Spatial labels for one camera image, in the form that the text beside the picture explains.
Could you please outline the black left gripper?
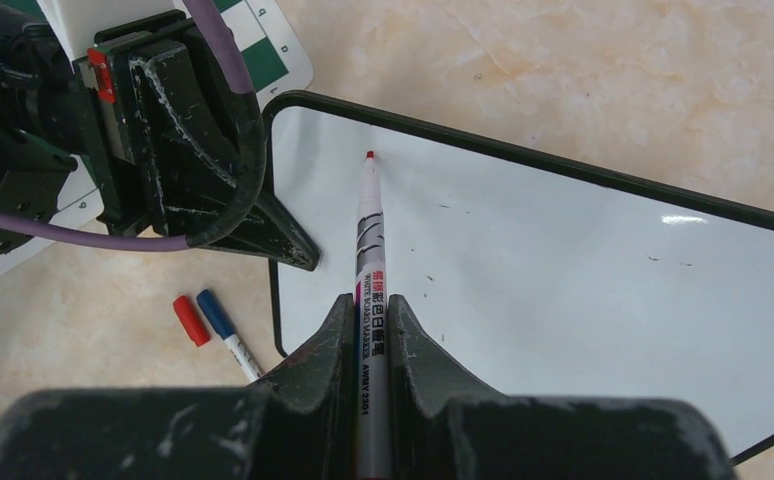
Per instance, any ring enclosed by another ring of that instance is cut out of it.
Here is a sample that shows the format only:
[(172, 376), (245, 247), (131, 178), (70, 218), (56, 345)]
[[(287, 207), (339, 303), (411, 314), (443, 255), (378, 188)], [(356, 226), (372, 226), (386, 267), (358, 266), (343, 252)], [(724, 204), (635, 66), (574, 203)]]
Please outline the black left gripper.
[[(156, 233), (311, 271), (320, 250), (269, 187), (268, 147), (256, 94), (232, 92), (183, 12), (66, 52), (44, 19), (0, 1), (0, 257), (37, 240), (134, 250), (136, 167)], [(55, 223), (76, 172), (102, 195), (103, 234)]]

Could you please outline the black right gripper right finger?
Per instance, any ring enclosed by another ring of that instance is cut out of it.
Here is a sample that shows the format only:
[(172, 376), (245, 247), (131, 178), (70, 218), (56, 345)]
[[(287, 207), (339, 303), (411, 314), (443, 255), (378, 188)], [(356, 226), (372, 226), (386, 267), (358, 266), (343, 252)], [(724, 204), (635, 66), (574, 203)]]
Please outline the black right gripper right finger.
[(393, 465), (401, 479), (732, 479), (720, 436), (660, 398), (509, 396), (389, 301)]

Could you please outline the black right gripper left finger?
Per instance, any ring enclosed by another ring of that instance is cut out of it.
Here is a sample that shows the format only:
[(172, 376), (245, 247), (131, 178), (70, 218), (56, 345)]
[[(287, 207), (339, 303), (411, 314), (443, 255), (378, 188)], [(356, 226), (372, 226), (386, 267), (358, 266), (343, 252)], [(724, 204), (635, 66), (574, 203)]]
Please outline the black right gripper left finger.
[(350, 295), (235, 387), (41, 390), (0, 418), (0, 479), (349, 479)]

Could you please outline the red whiteboard marker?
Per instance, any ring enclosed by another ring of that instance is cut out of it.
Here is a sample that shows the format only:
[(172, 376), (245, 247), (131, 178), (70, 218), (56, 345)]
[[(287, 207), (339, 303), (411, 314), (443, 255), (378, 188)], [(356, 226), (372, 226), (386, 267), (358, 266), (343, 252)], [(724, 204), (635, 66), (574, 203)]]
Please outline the red whiteboard marker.
[(393, 477), (387, 347), (385, 217), (375, 154), (364, 161), (356, 236), (357, 479)]

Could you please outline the red marker cap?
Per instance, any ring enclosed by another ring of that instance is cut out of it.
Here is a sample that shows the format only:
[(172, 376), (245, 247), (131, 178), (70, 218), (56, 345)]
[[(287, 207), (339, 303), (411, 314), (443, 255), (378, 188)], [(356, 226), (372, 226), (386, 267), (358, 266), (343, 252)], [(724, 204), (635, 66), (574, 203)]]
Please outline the red marker cap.
[(210, 341), (209, 331), (190, 297), (186, 295), (177, 297), (172, 302), (172, 307), (182, 328), (196, 347), (201, 347)]

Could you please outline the white whiteboard black frame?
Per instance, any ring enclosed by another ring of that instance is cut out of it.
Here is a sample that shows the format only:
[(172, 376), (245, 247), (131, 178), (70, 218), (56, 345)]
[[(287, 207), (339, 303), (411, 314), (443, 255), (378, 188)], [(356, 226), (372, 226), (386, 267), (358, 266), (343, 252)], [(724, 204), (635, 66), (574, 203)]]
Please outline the white whiteboard black frame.
[(373, 152), (388, 290), (471, 373), (684, 401), (737, 462), (774, 446), (774, 212), (311, 92), (265, 116), (272, 190), (321, 252), (270, 268), (280, 354), (354, 288)]

